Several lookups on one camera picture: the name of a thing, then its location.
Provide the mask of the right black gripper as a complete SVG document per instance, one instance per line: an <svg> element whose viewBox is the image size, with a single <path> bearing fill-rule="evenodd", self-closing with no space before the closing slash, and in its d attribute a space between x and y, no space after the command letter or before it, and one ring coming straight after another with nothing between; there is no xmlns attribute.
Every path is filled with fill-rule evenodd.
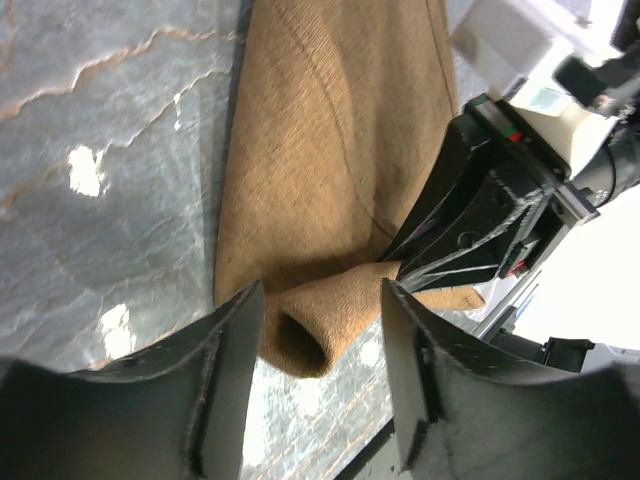
<svg viewBox="0 0 640 480"><path fill-rule="evenodd" d="M566 162L513 107L481 94L464 112L448 125L418 199L377 258L401 262L397 282L411 293L524 274L599 216ZM486 175L494 164L506 169Z"/></svg>

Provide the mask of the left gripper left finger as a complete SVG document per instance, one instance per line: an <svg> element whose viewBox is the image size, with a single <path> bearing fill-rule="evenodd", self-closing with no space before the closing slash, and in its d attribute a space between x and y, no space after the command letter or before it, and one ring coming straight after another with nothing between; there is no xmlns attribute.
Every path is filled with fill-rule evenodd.
<svg viewBox="0 0 640 480"><path fill-rule="evenodd" d="M1 361L5 479L236 479L262 338L254 282L99 370Z"/></svg>

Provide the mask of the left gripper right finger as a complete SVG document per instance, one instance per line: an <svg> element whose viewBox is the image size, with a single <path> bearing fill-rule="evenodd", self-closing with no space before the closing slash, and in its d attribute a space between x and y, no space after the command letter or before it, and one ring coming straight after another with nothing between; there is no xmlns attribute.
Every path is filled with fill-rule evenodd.
<svg viewBox="0 0 640 480"><path fill-rule="evenodd" d="M500 350L381 287L402 467L415 479L635 479L639 369L584 373Z"/></svg>

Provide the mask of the brown cloth napkin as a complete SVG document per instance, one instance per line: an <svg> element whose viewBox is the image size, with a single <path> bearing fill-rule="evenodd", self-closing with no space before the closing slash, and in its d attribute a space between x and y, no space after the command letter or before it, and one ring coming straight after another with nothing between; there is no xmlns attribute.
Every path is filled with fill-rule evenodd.
<svg viewBox="0 0 640 480"><path fill-rule="evenodd" d="M330 372L380 313L383 259L458 110L442 1L257 1L245 44L215 299L259 280L260 356Z"/></svg>

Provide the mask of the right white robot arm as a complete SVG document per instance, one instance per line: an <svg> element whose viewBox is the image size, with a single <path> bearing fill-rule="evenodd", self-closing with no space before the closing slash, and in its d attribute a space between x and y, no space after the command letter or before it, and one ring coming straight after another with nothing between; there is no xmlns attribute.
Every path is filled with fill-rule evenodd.
<svg viewBox="0 0 640 480"><path fill-rule="evenodd" d="M453 45L488 91L452 119L383 254L412 293L539 267L639 182L639 5L476 1Z"/></svg>

